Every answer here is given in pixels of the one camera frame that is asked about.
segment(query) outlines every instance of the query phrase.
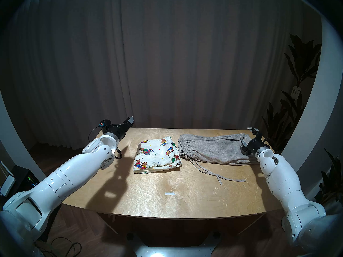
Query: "black cable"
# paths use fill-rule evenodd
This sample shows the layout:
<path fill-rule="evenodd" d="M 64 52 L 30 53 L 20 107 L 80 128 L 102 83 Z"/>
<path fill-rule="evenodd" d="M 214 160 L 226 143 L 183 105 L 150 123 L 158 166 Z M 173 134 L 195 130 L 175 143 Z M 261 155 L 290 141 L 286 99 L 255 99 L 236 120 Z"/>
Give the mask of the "black cable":
<path fill-rule="evenodd" d="M 96 128 L 98 128 L 99 127 L 99 125 L 98 126 L 96 126 L 93 130 L 91 130 L 91 132 L 89 133 L 89 135 L 88 135 L 88 141 L 89 142 L 91 142 L 91 140 L 89 139 L 89 136 L 91 135 L 91 133 L 92 133 L 92 131 L 94 131 Z"/>
<path fill-rule="evenodd" d="M 116 155 L 114 155 L 115 159 L 121 159 L 122 155 L 121 155 L 121 151 L 117 148 L 117 152 L 119 153 L 120 157 L 116 157 Z"/>
<path fill-rule="evenodd" d="M 52 256 L 52 257 L 57 257 L 57 255 L 56 255 L 55 253 L 53 253 L 53 242 L 54 242 L 55 240 L 57 240 L 57 239 L 66 239 L 66 240 L 68 240 L 68 241 L 71 243 L 71 246 L 70 246 L 70 248 L 68 249 L 68 251 L 67 251 L 65 257 L 68 256 L 68 254 L 70 253 L 70 250 L 71 250 L 72 248 L 74 249 L 74 255 L 72 255 L 71 257 L 76 257 L 76 256 L 78 256 L 78 255 L 81 253 L 81 250 L 82 250 L 81 243 L 79 243 L 79 242 L 72 243 L 72 242 L 71 242 L 69 239 L 67 239 L 66 237 L 57 237 L 57 238 L 55 238 L 55 239 L 50 243 L 50 251 L 45 250 L 45 249 L 39 247 L 36 243 L 35 243 L 35 246 L 36 246 L 42 253 L 48 253 L 48 254 L 50 254 L 50 256 Z M 75 245 L 76 245 L 76 244 L 79 244 L 79 245 L 80 245 L 80 250 L 79 250 L 77 253 L 76 253 L 76 250 L 75 250 Z"/>

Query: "folded cloth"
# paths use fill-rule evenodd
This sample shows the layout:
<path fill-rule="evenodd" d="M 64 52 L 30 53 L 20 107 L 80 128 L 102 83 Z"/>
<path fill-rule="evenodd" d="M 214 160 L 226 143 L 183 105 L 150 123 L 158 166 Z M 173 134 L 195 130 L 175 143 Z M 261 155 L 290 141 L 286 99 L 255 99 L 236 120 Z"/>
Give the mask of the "folded cloth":
<path fill-rule="evenodd" d="M 151 173 L 181 166 L 179 151 L 170 136 L 146 140 L 138 145 L 134 173 Z"/>
<path fill-rule="evenodd" d="M 245 181 L 243 179 L 229 179 L 210 172 L 193 160 L 223 165 L 257 164 L 254 155 L 245 155 L 241 151 L 241 139 L 248 143 L 251 138 L 245 133 L 204 137 L 193 134 L 182 134 L 178 140 L 181 158 L 188 159 L 200 172 L 216 176 L 220 185 L 220 178 L 230 181 Z"/>

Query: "gray sweatpants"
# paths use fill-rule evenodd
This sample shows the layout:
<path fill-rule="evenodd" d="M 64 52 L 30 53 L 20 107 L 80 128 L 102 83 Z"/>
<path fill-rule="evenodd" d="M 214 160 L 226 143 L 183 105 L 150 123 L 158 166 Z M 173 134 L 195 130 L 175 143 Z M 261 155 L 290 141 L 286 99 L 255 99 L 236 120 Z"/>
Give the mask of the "gray sweatpants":
<path fill-rule="evenodd" d="M 200 172 L 216 176 L 220 185 L 222 185 L 220 178 L 230 181 L 245 181 L 244 179 L 225 178 L 219 174 L 210 172 L 195 162 L 196 160 L 223 165 L 257 164 L 258 161 L 254 155 L 247 156 L 242 153 L 241 139 L 246 143 L 251 140 L 249 135 L 244 133 L 216 137 L 182 134 L 178 140 L 179 155 L 181 158 L 188 159 L 192 162 Z"/>

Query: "white device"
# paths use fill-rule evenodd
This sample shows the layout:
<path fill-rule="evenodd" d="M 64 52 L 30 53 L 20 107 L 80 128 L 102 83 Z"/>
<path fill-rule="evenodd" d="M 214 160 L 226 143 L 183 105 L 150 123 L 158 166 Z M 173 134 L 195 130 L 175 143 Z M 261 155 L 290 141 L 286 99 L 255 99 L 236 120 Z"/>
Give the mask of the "white device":
<path fill-rule="evenodd" d="M 19 192 L 5 203 L 0 218 L 26 252 L 33 253 L 32 243 L 44 232 L 51 212 L 93 178 L 99 169 L 112 164 L 120 141 L 118 137 L 122 139 L 132 125 L 133 117 L 111 127 L 101 123 L 103 131 L 112 132 L 94 139 L 82 154 L 69 159 L 31 190 Z"/>
<path fill-rule="evenodd" d="M 325 216 L 324 207 L 304 196 L 297 173 L 281 155 L 274 154 L 262 141 L 262 134 L 256 128 L 248 127 L 256 135 L 248 144 L 241 140 L 242 150 L 255 154 L 261 165 L 270 192 L 281 202 L 286 216 L 282 219 L 282 227 L 289 243 L 298 245 L 300 231 L 313 219 Z"/>
<path fill-rule="evenodd" d="M 8 193 L 10 192 L 14 182 L 15 182 L 15 178 L 13 177 L 13 174 L 9 171 L 9 169 L 5 166 L 5 164 L 0 161 L 1 165 L 7 170 L 7 172 L 9 173 L 9 175 L 7 176 L 5 174 L 5 172 L 2 171 L 2 167 L 0 168 L 1 171 L 5 174 L 5 177 L 6 177 L 6 180 L 5 182 L 3 183 L 2 187 L 1 187 L 1 190 L 0 190 L 0 193 L 7 197 Z"/>

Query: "metal base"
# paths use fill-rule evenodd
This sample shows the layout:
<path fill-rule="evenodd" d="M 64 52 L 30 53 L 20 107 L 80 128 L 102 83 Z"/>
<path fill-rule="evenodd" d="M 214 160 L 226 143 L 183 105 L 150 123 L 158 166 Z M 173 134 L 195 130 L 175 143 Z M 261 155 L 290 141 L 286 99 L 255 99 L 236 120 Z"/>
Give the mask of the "metal base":
<path fill-rule="evenodd" d="M 192 247 L 148 247 L 136 235 L 127 235 L 127 244 L 133 249 L 137 257 L 181 257 L 206 256 L 210 257 L 212 251 L 220 242 L 220 233 L 210 233 L 202 244 Z"/>

